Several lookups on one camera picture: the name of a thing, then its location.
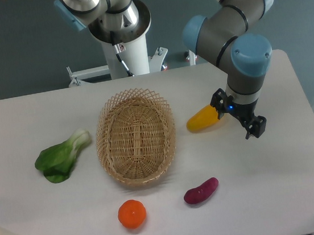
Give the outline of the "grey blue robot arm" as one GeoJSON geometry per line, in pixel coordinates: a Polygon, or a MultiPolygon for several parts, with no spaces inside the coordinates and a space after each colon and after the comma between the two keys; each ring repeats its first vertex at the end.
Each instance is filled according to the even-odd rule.
{"type": "MultiPolygon", "coordinates": [[[[191,53],[227,74],[225,89],[211,99],[218,117],[239,120],[247,137],[260,137],[266,119],[254,114],[269,69],[272,47],[248,29],[269,11],[274,0],[218,0],[211,18],[198,15],[183,30],[191,53]]],[[[104,49],[111,77],[117,79],[151,72],[146,32],[151,15],[140,0],[55,0],[55,8],[76,30],[87,28],[104,49]]]]}

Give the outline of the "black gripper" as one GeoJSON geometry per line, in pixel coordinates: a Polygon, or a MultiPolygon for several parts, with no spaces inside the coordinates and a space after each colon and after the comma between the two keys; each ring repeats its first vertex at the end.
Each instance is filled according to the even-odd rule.
{"type": "Polygon", "coordinates": [[[263,116],[255,116],[254,110],[257,105],[255,100],[249,104],[238,104],[234,102],[232,96],[226,95],[223,89],[218,89],[212,95],[210,106],[215,108],[218,119],[221,119],[225,113],[240,121],[246,130],[246,140],[250,137],[259,138],[266,129],[267,118],[263,116]]]}

